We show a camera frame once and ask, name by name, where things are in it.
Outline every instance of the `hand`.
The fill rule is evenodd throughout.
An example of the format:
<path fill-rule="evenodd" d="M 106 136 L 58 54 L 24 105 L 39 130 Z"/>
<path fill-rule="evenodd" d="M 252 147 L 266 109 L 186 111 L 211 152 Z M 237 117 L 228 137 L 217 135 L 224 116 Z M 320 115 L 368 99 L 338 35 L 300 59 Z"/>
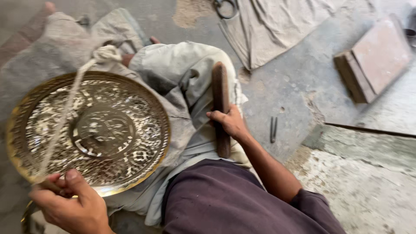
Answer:
<path fill-rule="evenodd" d="M 126 54 L 126 55 L 122 55 L 121 56 L 121 64 L 123 64 L 124 66 L 126 66 L 127 68 L 130 65 L 130 61 L 131 59 L 135 56 L 136 54 Z"/>
<path fill-rule="evenodd" d="M 45 220 L 71 234 L 113 234 L 108 225 L 105 201 L 91 188 L 76 169 L 65 174 L 52 174 L 47 179 L 66 192 L 78 195 L 67 199 L 35 185 L 29 196 L 42 209 Z"/>
<path fill-rule="evenodd" d="M 222 124 L 224 130 L 236 141 L 250 135 L 236 105 L 230 103 L 230 111 L 224 114 L 220 111 L 207 112 L 208 118 Z"/>

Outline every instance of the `grey cloth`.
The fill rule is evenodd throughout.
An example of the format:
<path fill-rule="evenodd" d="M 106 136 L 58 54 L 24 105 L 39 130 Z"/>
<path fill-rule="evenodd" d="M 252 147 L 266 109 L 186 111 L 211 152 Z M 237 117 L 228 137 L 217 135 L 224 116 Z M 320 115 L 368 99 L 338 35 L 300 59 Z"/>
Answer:
<path fill-rule="evenodd" d="M 239 13 L 220 28 L 244 67 L 252 70 L 286 52 L 345 0 L 236 0 Z"/>
<path fill-rule="evenodd" d="M 41 82 L 75 72 L 105 41 L 131 40 L 139 52 L 129 68 L 112 62 L 95 65 L 91 70 L 123 75 L 149 88 L 169 116 L 171 142 L 167 155 L 150 177 L 105 200 L 109 214 L 126 209 L 147 215 L 145 223 L 156 225 L 161 220 L 161 202 L 169 178 L 205 158 L 219 159 L 215 129 L 208 124 L 205 114 L 212 106 L 210 83 L 216 62 L 222 61 L 227 69 L 230 101 L 240 106 L 247 99 L 230 58 L 222 50 L 193 42 L 144 47 L 146 39 L 140 32 L 124 9 L 113 10 L 91 28 L 91 33 L 68 15 L 51 15 L 42 37 L 2 68 L 1 75 L 7 79 L 2 79 L 1 105 L 11 110 Z M 228 160 L 251 168 L 242 147 L 234 140 L 232 146 Z"/>

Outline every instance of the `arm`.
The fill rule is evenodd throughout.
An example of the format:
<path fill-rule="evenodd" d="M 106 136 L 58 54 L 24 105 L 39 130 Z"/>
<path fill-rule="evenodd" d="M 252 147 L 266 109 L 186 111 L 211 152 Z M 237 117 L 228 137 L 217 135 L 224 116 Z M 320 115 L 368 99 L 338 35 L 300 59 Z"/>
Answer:
<path fill-rule="evenodd" d="M 115 234 L 108 225 L 104 200 L 82 175 L 71 169 L 65 180 L 60 176 L 52 174 L 47 179 L 78 198 L 63 198 L 35 185 L 29 196 L 42 209 L 45 220 L 71 234 Z"/>
<path fill-rule="evenodd" d="M 234 104 L 230 104 L 227 115 L 214 111 L 207 112 L 207 116 L 221 123 L 224 130 L 240 143 L 270 194 L 288 203 L 298 194 L 302 188 L 299 181 L 251 136 Z"/>

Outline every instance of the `white rope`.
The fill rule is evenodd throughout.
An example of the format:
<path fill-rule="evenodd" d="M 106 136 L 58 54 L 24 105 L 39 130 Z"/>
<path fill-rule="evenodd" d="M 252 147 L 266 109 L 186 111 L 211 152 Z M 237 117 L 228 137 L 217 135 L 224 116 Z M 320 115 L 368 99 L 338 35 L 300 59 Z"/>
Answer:
<path fill-rule="evenodd" d="M 46 168 L 49 164 L 50 158 L 55 150 L 55 145 L 59 139 L 61 129 L 63 128 L 67 115 L 69 113 L 72 104 L 74 103 L 74 97 L 78 92 L 79 85 L 81 80 L 84 77 L 84 74 L 88 69 L 94 66 L 96 63 L 106 63 L 106 62 L 121 62 L 121 55 L 118 52 L 117 48 L 113 45 L 106 45 L 98 48 L 92 53 L 93 58 L 88 61 L 84 66 L 78 69 L 77 76 L 75 77 L 74 83 L 71 90 L 69 91 L 68 100 L 65 103 L 64 109 L 62 110 L 61 118 L 59 119 L 58 125 L 54 130 L 52 139 L 49 142 L 48 148 L 46 149 L 45 156 L 40 165 L 40 170 L 38 172 L 39 177 L 45 176 Z"/>

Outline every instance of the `forearm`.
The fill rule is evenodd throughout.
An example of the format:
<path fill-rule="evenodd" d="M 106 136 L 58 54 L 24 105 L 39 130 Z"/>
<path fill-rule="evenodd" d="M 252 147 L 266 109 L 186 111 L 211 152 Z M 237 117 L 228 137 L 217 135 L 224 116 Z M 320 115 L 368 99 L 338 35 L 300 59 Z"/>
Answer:
<path fill-rule="evenodd" d="M 302 188 L 296 177 L 267 153 L 249 133 L 236 140 L 243 147 L 267 191 L 285 202 L 290 202 Z"/>

